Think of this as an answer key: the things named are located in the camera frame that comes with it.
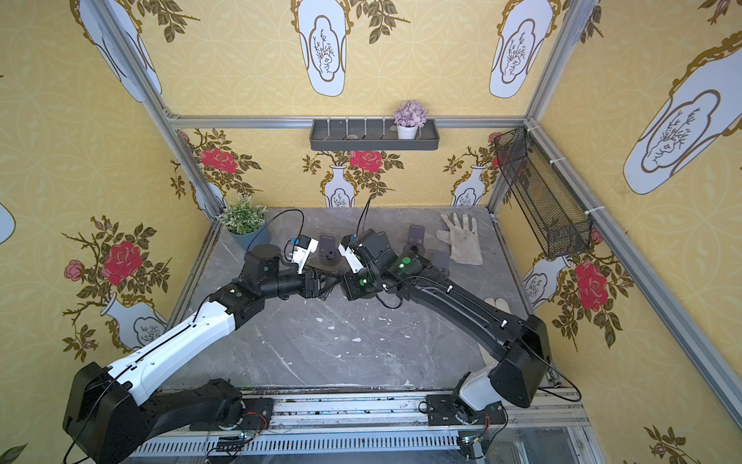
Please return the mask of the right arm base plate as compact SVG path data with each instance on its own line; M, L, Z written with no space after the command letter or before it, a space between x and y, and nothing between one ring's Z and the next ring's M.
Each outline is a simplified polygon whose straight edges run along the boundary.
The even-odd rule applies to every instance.
M429 425L504 425L504 406L500 402L475 411L453 394L427 394L417 406L419 413L427 417Z

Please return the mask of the cream leather work glove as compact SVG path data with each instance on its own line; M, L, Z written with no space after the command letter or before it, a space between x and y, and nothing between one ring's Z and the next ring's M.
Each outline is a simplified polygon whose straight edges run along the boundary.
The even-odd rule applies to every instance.
M492 305L492 307L495 307L496 309L504 311L508 314L512 313L508 305L508 302L505 299L502 299L502 298L495 299L494 297L487 297L484 299L484 301L485 303L487 303L488 305ZM494 363L495 359L489 354L489 352L483 345L479 345L479 351L480 351L485 367L487 367L487 365L490 365L490 363Z

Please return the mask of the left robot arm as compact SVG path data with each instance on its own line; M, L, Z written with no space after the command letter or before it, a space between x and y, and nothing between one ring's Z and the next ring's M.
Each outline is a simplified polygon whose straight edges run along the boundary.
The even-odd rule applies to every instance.
M192 425L237 426L242 393L224 379L163 394L160 386L216 341L265 307L268 299L327 297L340 274L293 263L280 267L281 251L262 245L245 254L241 274L209 295L189 318L131 355L101 367L89 363L73 379L65 431L96 463L119 463L145 441Z

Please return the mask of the aluminium frame rail front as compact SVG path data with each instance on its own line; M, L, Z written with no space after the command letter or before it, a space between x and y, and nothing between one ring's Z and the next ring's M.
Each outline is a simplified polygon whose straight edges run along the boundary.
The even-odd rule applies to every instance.
M247 391L270 397L267 429L189 431L152 438L121 463L604 463L574 390L507 402L504 425L429 425L417 410L446 391Z

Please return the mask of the grey wall shelf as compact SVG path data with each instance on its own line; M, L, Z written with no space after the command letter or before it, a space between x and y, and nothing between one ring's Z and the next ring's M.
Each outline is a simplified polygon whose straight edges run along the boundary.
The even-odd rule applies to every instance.
M314 119L309 133L310 149L321 151L436 151L440 133L429 120L412 139L394 131L393 119L386 117L329 117Z

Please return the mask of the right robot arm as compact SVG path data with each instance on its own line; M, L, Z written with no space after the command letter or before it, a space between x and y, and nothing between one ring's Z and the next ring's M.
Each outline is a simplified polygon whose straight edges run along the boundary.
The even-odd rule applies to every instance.
M523 319L487 304L415 251L396 253L384 232L370 229L359 238L346 236L338 253L351 268L343 276L348 300L388 293L424 305L486 349L493 363L467 374L454 391L464 410L482 411L503 400L520 408L531 406L550 367L541 319Z

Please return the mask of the grey work glove back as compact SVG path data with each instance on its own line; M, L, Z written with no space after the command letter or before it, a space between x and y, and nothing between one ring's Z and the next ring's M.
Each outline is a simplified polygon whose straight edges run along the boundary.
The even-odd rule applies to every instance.
M450 246L450 259L462 265L479 266L483 258L479 243L477 220L469 214L441 214L448 228L436 231L436 237Z

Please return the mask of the purple phone stand front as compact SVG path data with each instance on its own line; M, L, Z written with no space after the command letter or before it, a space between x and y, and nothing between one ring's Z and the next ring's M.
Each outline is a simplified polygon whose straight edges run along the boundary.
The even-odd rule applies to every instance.
M332 291L334 291L334 288L338 286L343 282L342 276L329 276L325 281L325 286L323 290L323 299L326 299L332 295Z

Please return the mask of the green plant blue pot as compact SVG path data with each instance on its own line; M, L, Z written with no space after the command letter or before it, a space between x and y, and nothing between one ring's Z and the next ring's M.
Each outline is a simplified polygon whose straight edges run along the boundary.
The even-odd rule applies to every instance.
M246 251L270 243L266 226L266 208L253 203L250 195L242 195L218 215L218 221Z

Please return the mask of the purple flower white pot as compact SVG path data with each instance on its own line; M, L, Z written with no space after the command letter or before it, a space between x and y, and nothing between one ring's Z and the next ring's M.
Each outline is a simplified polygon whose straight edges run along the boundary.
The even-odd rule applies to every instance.
M428 112L418 101L406 101L394 112L394 125L399 139L412 140L427 122Z

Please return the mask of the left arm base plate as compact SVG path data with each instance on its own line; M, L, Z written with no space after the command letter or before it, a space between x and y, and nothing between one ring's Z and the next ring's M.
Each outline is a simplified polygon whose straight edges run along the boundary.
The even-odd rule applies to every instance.
M234 419L226 421L201 421L189 426L189 431L255 431L269 427L274 413L274 400L270 397L244 398L241 411Z

